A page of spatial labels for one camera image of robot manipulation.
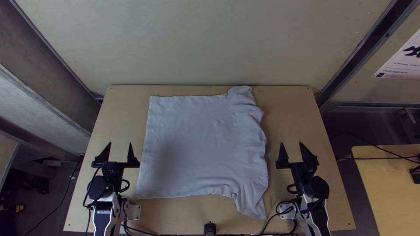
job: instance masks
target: black cable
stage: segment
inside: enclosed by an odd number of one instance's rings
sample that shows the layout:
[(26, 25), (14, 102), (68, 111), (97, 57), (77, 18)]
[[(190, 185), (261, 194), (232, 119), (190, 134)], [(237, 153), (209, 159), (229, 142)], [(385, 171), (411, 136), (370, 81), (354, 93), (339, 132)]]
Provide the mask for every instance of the black cable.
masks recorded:
[(140, 233), (144, 233), (144, 234), (148, 234), (148, 235), (152, 235), (152, 236), (161, 236), (161, 235), (159, 235), (159, 234), (149, 233), (149, 232), (146, 232), (146, 231), (143, 231), (143, 230), (139, 230), (139, 229), (135, 229), (135, 228), (128, 227), (128, 226), (126, 225), (126, 223), (127, 223), (127, 221), (125, 221), (125, 222), (124, 222), (124, 224), (121, 224), (121, 225), (122, 225), (124, 228), (131, 229), (131, 230), (134, 230), (134, 231), (137, 231), (137, 232), (140, 232)]
[(128, 235), (128, 236), (132, 236), (131, 234), (129, 234), (128, 233), (128, 231), (127, 231), (127, 221), (125, 220), (124, 221), (124, 224), (121, 224), (122, 225), (122, 228), (124, 229), (124, 231), (126, 232), (126, 235)]
[[(123, 205), (122, 205), (122, 211), (124, 212), (124, 214), (125, 214), (125, 215), (127, 215), (127, 214), (126, 214), (126, 208), (124, 207), (124, 204), (125, 204), (125, 203), (123, 203)], [(130, 234), (127, 232), (127, 229), (131, 229), (131, 230), (134, 230), (134, 231), (137, 231), (137, 232), (140, 232), (140, 233), (144, 233), (144, 234), (148, 234), (148, 235), (152, 235), (152, 236), (161, 236), (161, 235), (159, 235), (159, 234), (149, 233), (149, 232), (146, 232), (146, 231), (143, 231), (143, 230), (139, 230), (139, 229), (135, 229), (135, 228), (128, 227), (128, 226), (127, 226), (127, 221), (126, 221), (126, 220), (124, 220), (124, 224), (121, 224), (121, 225), (123, 226), (124, 231), (126, 232), (126, 234), (127, 234), (127, 235), (129, 235), (129, 236), (130, 236)]]
[(89, 223), (91, 222), (91, 210), (87, 209), (89, 211), (89, 218), (87, 219), (87, 226), (86, 226), (86, 232), (84, 232), (84, 236), (88, 235), (88, 229), (89, 229)]
[(298, 191), (293, 191), (293, 190), (290, 190), (292, 187), (295, 187), (296, 185), (295, 184), (289, 184), (287, 187), (286, 187), (286, 189), (287, 189), (287, 191), (290, 193), (290, 194), (298, 194)]
[(64, 193), (64, 196), (63, 196), (63, 199), (61, 200), (61, 203), (60, 203), (60, 205), (58, 205), (58, 207), (56, 207), (52, 212), (50, 212), (46, 217), (44, 217), (44, 219), (42, 219), (37, 225), (35, 225), (31, 230), (29, 230), (26, 234), (24, 234), (24, 236), (27, 236), (30, 232), (32, 232), (36, 227), (38, 227), (45, 219), (47, 219), (50, 215), (52, 215), (54, 212), (56, 212), (56, 210), (58, 209), (58, 208), (60, 208), (60, 206), (63, 204), (63, 202), (64, 202), (64, 199), (66, 198), (66, 195), (67, 195), (67, 192), (69, 191), (69, 188), (70, 188), (70, 184), (71, 184), (71, 177), (74, 175), (74, 172), (76, 172), (76, 170), (77, 170), (77, 167), (79, 166), (79, 163), (80, 163), (80, 161), (83, 159), (83, 157), (84, 157), (84, 155), (80, 155), (80, 157), (79, 157), (79, 160), (78, 160), (78, 162), (77, 162), (77, 164), (76, 164), (76, 167), (74, 168), (74, 170), (73, 170), (73, 172), (71, 173), (71, 176), (70, 176), (70, 180), (69, 180), (69, 183), (68, 183), (68, 185), (67, 185), (67, 189), (66, 189), (66, 192)]
[(270, 223), (270, 221), (271, 221), (271, 220), (272, 220), (275, 216), (277, 216), (277, 215), (284, 215), (284, 214), (287, 214), (287, 213), (289, 213), (289, 212), (291, 212), (291, 211), (293, 211), (293, 210), (294, 210), (294, 207), (293, 207), (293, 206), (290, 206), (290, 207), (288, 207), (286, 210), (284, 210), (284, 211), (282, 211), (282, 212), (279, 212), (279, 211), (278, 211), (279, 205), (280, 205), (280, 204), (283, 204), (283, 203), (291, 203), (291, 201), (282, 201), (282, 202), (280, 202), (279, 204), (277, 204), (277, 206), (276, 206), (276, 213), (275, 213), (274, 215), (272, 215), (272, 216), (268, 219), (267, 223), (264, 225), (264, 227), (262, 228), (261, 232), (260, 232), (259, 234), (255, 235), (255, 236), (264, 236), (264, 235), (284, 236), (284, 235), (292, 235), (292, 234), (293, 234), (293, 232), (296, 230), (296, 227), (297, 227), (297, 225), (298, 225), (297, 220), (293, 220), (293, 223), (294, 223), (293, 229), (292, 229), (290, 232), (288, 232), (288, 233), (264, 233), (264, 231), (266, 230), (266, 228), (267, 228), (268, 224)]
[(394, 156), (398, 156), (398, 157), (385, 157), (385, 158), (354, 158), (354, 157), (340, 157), (339, 159), (355, 159), (355, 160), (406, 159), (407, 161), (411, 161), (411, 162), (414, 162), (414, 163), (420, 164), (420, 162), (418, 162), (418, 161), (414, 161), (414, 160), (410, 160), (410, 159), (409, 159), (409, 158), (412, 158), (412, 157), (417, 157), (417, 156), (401, 156), (401, 155), (398, 155), (398, 154), (396, 154), (396, 153), (393, 153), (393, 152), (391, 152), (391, 151), (388, 151), (388, 150), (386, 150), (386, 149), (383, 149), (383, 148), (381, 148), (381, 147), (379, 147), (379, 146), (377, 146), (377, 145), (375, 145), (375, 144), (373, 144), (373, 143), (371, 143), (371, 142), (369, 142), (369, 141), (367, 141), (367, 140), (365, 140), (365, 139), (363, 139), (363, 138), (361, 138), (361, 137), (359, 137), (359, 136), (357, 136), (357, 135), (355, 135), (355, 134), (353, 134), (353, 133), (351, 133), (351, 132), (348, 132), (348, 131), (343, 131), (343, 132), (340, 132), (340, 133), (338, 133), (338, 134), (334, 135), (333, 137), (331, 137), (331, 138), (329, 139), (329, 141), (331, 141), (331, 140), (335, 139), (336, 137), (338, 137), (338, 136), (340, 136), (340, 135), (342, 135), (342, 134), (348, 134), (348, 135), (350, 135), (350, 136), (353, 136), (354, 138), (357, 138), (357, 139), (359, 139), (359, 140), (361, 140), (361, 141), (363, 141), (363, 142), (365, 142), (365, 143), (367, 143), (367, 144), (369, 144), (369, 145), (371, 145), (371, 146), (374, 146), (375, 148), (377, 148), (377, 149), (379, 149), (379, 150), (382, 150), (382, 151), (384, 151), (384, 152), (390, 153), (390, 154), (392, 154), (392, 155), (394, 155)]
[(127, 183), (127, 186), (125, 187), (125, 188), (123, 188), (123, 189), (121, 189), (120, 191), (119, 191), (119, 193), (123, 193), (123, 192), (125, 192), (125, 191), (127, 191), (127, 189), (129, 189), (130, 188), (130, 182), (128, 181), (128, 180), (122, 180), (123, 182), (126, 182)]

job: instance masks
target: wall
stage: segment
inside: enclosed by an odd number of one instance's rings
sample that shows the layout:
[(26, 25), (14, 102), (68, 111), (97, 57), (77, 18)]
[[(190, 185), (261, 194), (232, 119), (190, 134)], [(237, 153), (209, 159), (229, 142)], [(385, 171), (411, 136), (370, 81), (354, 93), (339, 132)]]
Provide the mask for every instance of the wall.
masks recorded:
[(84, 153), (90, 132), (0, 64), (0, 116), (70, 153)]
[(371, 78), (420, 28), (420, 6), (408, 16), (382, 47), (332, 98), (335, 103), (420, 104), (419, 80)]
[(99, 104), (7, 0), (0, 0), (0, 63), (52, 106), (92, 131)]
[(390, 0), (16, 0), (89, 89), (309, 85), (332, 78)]

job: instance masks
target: wooden table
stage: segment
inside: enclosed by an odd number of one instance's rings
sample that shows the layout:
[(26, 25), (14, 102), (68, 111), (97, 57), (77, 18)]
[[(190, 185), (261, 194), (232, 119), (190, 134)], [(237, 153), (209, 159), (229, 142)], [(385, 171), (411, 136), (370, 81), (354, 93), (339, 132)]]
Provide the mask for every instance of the wooden table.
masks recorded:
[[(88, 213), (82, 207), (82, 201), (95, 171), (91, 162), (108, 142), (112, 142), (110, 160), (126, 161), (129, 142), (132, 142), (137, 158), (141, 159), (149, 96), (216, 95), (226, 93), (230, 87), (109, 87), (87, 147), (64, 230), (85, 230)], [(286, 191), (286, 186), (293, 183), (290, 170), (277, 170), (274, 165), (280, 143), (285, 144), (293, 162), (302, 160), (298, 144), (302, 141), (318, 156), (320, 166), (317, 174), (328, 182), (331, 189), (327, 201), (330, 230), (354, 229), (347, 195), (312, 90), (303, 86), (253, 86), (252, 89), (258, 107), (264, 112), (261, 127), (267, 136), (269, 187), (263, 196), (267, 215), (275, 213), (278, 202), (295, 197)], [(140, 220), (129, 222), (129, 226), (159, 234), (202, 234), (204, 224), (212, 221), (216, 223), (219, 234), (255, 234), (265, 223), (237, 212), (232, 199), (219, 195), (136, 200), (137, 177), (138, 169), (124, 170), (124, 178), (132, 183), (124, 195), (132, 203), (143, 206)], [(275, 217), (266, 232), (288, 232), (292, 225), (292, 221)]]
[[(420, 145), (380, 146), (401, 156), (420, 153)], [(373, 146), (352, 148), (355, 158), (395, 157)], [(420, 184), (414, 184), (406, 160), (356, 160), (381, 236), (418, 235)]]

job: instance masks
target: floor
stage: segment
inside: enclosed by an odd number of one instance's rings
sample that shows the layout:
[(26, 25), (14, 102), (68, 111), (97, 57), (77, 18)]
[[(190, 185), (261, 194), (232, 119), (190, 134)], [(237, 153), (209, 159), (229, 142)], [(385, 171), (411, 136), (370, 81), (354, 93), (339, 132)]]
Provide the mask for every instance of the floor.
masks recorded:
[[(374, 144), (408, 144), (412, 137), (408, 137), (404, 130), (401, 116), (394, 113), (326, 113), (322, 116), (330, 138), (342, 133), (352, 133), (370, 141)], [(351, 147), (366, 145), (364, 141), (358, 140), (347, 134), (340, 134), (331, 140), (335, 156), (351, 154)], [(338, 163), (346, 188), (350, 206), (356, 223), (356, 230), (334, 231), (333, 236), (361, 236), (378, 235), (375, 220), (370, 210), (369, 201), (364, 190), (356, 164), (352, 160), (345, 160)], [(74, 165), (61, 167), (57, 176), (50, 182), (50, 193), (42, 195), (35, 189), (17, 191), (16, 202), (24, 202), (26, 211), (21, 214), (14, 214), (14, 222), (17, 225), (17, 235), (24, 235), (40, 219), (58, 206), (67, 188), (70, 175)], [(62, 228), (70, 204), (71, 195), (76, 180), (70, 181), (69, 193), (64, 199), (63, 205), (52, 214), (47, 220), (39, 225), (28, 236), (37, 235), (62, 235), (82, 236), (84, 233), (63, 232)]]

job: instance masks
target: gray wall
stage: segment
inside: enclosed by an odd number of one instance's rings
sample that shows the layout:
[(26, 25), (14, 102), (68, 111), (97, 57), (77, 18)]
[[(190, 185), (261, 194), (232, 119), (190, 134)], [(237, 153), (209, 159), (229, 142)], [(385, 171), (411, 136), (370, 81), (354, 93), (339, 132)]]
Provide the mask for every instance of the gray wall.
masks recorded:
[(100, 109), (8, 0), (0, 0), (0, 99), (0, 121), (70, 153), (85, 152)]
[(51, 105), (92, 132), (99, 104), (8, 0), (0, 0), (0, 63)]

